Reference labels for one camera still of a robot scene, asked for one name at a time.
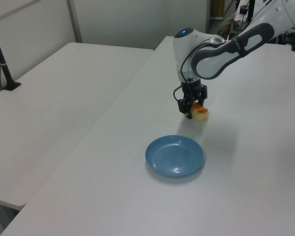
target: blue plate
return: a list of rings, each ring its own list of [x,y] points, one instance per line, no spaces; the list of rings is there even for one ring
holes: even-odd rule
[[[146,149],[146,161],[153,170],[168,177],[190,175],[204,165],[204,153],[194,140],[180,135],[154,140]]]

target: food item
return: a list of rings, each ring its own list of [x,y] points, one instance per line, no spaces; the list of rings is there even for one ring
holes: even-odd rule
[[[208,110],[207,108],[201,106],[199,103],[194,102],[191,107],[191,116],[193,119],[202,121],[207,118]]]

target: white table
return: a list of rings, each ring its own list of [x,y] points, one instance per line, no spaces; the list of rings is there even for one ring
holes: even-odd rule
[[[166,37],[2,236],[295,235],[295,53],[264,45],[203,83],[209,118],[189,120]],[[203,147],[203,171],[150,169],[172,134]]]
[[[153,50],[70,43],[0,92],[0,204],[21,209]]]

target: plate rim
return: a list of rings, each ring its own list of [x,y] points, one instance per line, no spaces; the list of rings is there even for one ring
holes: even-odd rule
[[[160,141],[160,140],[162,140],[162,139],[170,139],[170,138],[177,138],[177,139],[182,138],[182,139],[185,139],[185,140],[187,139],[187,140],[191,141],[194,145],[196,145],[197,147],[199,147],[199,149],[200,149],[200,152],[199,152],[200,154],[199,154],[199,156],[200,156],[200,158],[201,158],[201,162],[200,162],[199,166],[198,166],[196,169],[194,169],[194,170],[192,170],[192,171],[190,171],[190,172],[172,173],[172,174],[171,174],[171,173],[167,173],[167,172],[162,172],[162,171],[160,171],[159,169],[156,169],[156,168],[154,168],[154,167],[152,166],[151,161],[148,160],[148,153],[149,153],[149,151],[151,150],[151,147],[153,146],[153,144],[157,143],[158,141]],[[146,151],[145,151],[145,158],[146,158],[146,162],[147,162],[147,164],[149,165],[149,167],[150,167],[152,170],[154,170],[156,173],[158,173],[158,174],[160,174],[160,175],[162,175],[162,176],[166,176],[166,177],[185,177],[185,176],[189,176],[189,175],[192,175],[192,174],[196,173],[196,172],[199,171],[200,169],[202,169],[202,168],[204,167],[204,165],[205,165],[204,151],[203,151],[203,148],[201,147],[201,145],[200,145],[198,142],[196,142],[195,140],[193,140],[192,138],[189,138],[189,137],[187,137],[187,136],[183,136],[183,135],[166,135],[166,136],[162,136],[162,137],[159,137],[159,138],[153,140],[153,141],[147,146],[147,148],[146,148]]]

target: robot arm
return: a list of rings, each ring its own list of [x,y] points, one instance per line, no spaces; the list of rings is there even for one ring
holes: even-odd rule
[[[174,53],[184,93],[184,98],[177,100],[179,110],[191,118],[193,102],[198,100],[202,105],[207,97],[200,78],[216,78],[228,65],[293,26],[295,0],[268,0],[249,26],[230,41],[190,28],[178,32],[174,38]]]

